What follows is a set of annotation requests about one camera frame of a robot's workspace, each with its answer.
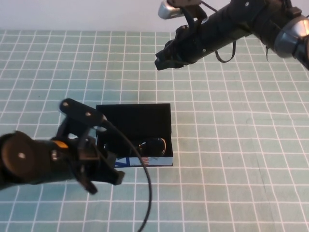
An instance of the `black cable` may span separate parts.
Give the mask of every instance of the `black cable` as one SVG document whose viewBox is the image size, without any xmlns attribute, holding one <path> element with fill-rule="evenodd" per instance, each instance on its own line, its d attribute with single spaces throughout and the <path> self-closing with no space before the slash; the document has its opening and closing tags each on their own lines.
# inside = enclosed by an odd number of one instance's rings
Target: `black cable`
<svg viewBox="0 0 309 232">
<path fill-rule="evenodd" d="M 205 6 L 207 6 L 209 9 L 211 9 L 211 10 L 217 12 L 216 9 L 214 9 L 212 6 L 209 6 L 206 2 L 202 1 L 202 4 L 205 5 Z"/>
<path fill-rule="evenodd" d="M 117 134 L 119 134 L 125 141 L 126 143 L 130 146 L 130 148 L 132 149 L 132 151 L 135 153 L 135 155 L 137 156 L 137 158 L 139 159 L 144 171 L 145 171 L 145 174 L 146 174 L 146 177 L 147 177 L 147 181 L 148 181 L 148 188 L 149 188 L 149 201 L 148 201 L 148 208 L 147 208 L 147 212 L 146 212 L 146 215 L 145 215 L 145 218 L 143 220 L 143 223 L 141 224 L 138 232 L 141 232 L 146 223 L 147 223 L 147 220 L 149 218 L 149 215 L 150 215 L 150 211 L 151 211 L 151 203 L 152 203 L 152 199 L 153 199 L 153 190 L 152 190 L 152 185 L 151 185 L 151 179 L 150 179 L 150 175 L 149 175 L 149 172 L 146 168 L 146 165 L 144 164 L 139 152 L 136 150 L 135 146 L 130 142 L 130 140 L 121 132 L 119 131 L 111 122 L 109 121 L 105 121 L 104 124 L 102 125 L 105 129 L 107 130 L 112 130 L 114 132 L 116 132 Z"/>
<path fill-rule="evenodd" d="M 212 11 L 214 12 L 218 12 L 216 9 L 214 9 L 212 6 L 209 6 L 206 2 L 202 1 L 202 4 L 205 5 L 206 7 L 208 7 L 209 9 L 211 9 Z M 232 51 L 232 57 L 229 59 L 229 60 L 223 60 L 221 59 L 220 55 L 219 55 L 219 52 L 216 51 L 215 54 L 216 54 L 216 57 L 217 57 L 217 60 L 220 61 L 221 63 L 228 63 L 230 62 L 234 56 L 235 56 L 235 53 L 236 53 L 236 41 L 233 42 L 233 51 Z"/>
</svg>

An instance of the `black bracket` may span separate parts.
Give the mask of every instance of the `black bracket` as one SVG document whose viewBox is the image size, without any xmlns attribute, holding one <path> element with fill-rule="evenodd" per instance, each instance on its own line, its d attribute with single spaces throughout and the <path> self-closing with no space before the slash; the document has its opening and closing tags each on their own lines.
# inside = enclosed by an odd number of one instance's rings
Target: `black bracket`
<svg viewBox="0 0 309 232">
<path fill-rule="evenodd" d="M 67 160 L 75 179 L 91 194 L 98 191 L 91 180 L 121 184 L 124 172 L 114 169 L 116 157 L 105 151 L 99 151 L 95 145 L 95 138 L 89 136 L 91 129 L 100 128 L 107 120 L 104 114 L 69 98 L 64 99 L 59 108 L 66 118 L 52 140 L 71 143 L 73 149 L 76 149 L 77 161 Z M 70 134 L 77 138 L 69 139 Z"/>
</svg>

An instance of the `screw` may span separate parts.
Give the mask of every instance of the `screw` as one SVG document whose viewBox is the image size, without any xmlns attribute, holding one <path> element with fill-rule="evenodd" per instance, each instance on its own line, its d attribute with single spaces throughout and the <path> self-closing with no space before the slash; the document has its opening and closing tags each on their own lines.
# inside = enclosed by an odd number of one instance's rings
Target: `screw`
<svg viewBox="0 0 309 232">
<path fill-rule="evenodd" d="M 21 159 L 24 159 L 26 158 L 26 155 L 24 153 L 18 153 L 18 157 L 21 158 Z"/>
<path fill-rule="evenodd" d="M 52 151 L 52 159 L 53 160 L 57 160 L 58 159 L 58 155 L 57 155 L 57 152 L 55 150 Z"/>
</svg>

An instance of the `shiny metal object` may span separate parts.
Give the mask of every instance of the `shiny metal object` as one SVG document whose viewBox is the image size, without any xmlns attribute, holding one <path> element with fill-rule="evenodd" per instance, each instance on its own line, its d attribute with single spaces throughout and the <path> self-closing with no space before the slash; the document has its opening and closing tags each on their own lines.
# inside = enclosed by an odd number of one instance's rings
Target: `shiny metal object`
<svg viewBox="0 0 309 232">
<path fill-rule="evenodd" d="M 183 13 L 180 8 L 175 8 L 169 5 L 167 0 L 164 0 L 163 2 L 161 2 L 158 15 L 162 19 L 170 19 L 170 18 L 182 17 Z"/>
<path fill-rule="evenodd" d="M 281 58 L 292 57 L 299 39 L 309 35 L 309 19 L 304 16 L 291 20 L 278 34 L 274 50 Z"/>
</svg>

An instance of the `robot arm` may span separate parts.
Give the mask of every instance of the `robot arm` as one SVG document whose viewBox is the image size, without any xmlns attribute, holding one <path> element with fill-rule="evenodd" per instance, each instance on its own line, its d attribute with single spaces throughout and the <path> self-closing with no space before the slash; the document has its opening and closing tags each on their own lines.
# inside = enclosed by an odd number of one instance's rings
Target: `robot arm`
<svg viewBox="0 0 309 232">
<path fill-rule="evenodd" d="M 188 25 L 179 27 L 175 39 L 156 54 L 158 70 L 193 64 L 251 34 L 279 57 L 294 57 L 309 70 L 309 20 L 289 0 L 231 0 L 209 17 L 199 6 L 201 3 L 162 2 L 161 18 L 185 16 Z"/>
<path fill-rule="evenodd" d="M 125 174 L 114 169 L 116 156 L 99 150 L 95 139 L 88 136 L 91 128 L 109 127 L 105 116 L 72 99 L 63 100 L 60 110 L 66 118 L 49 141 L 33 140 L 19 131 L 0 137 L 0 190 L 76 179 L 95 194 L 92 181 L 122 183 Z"/>
</svg>

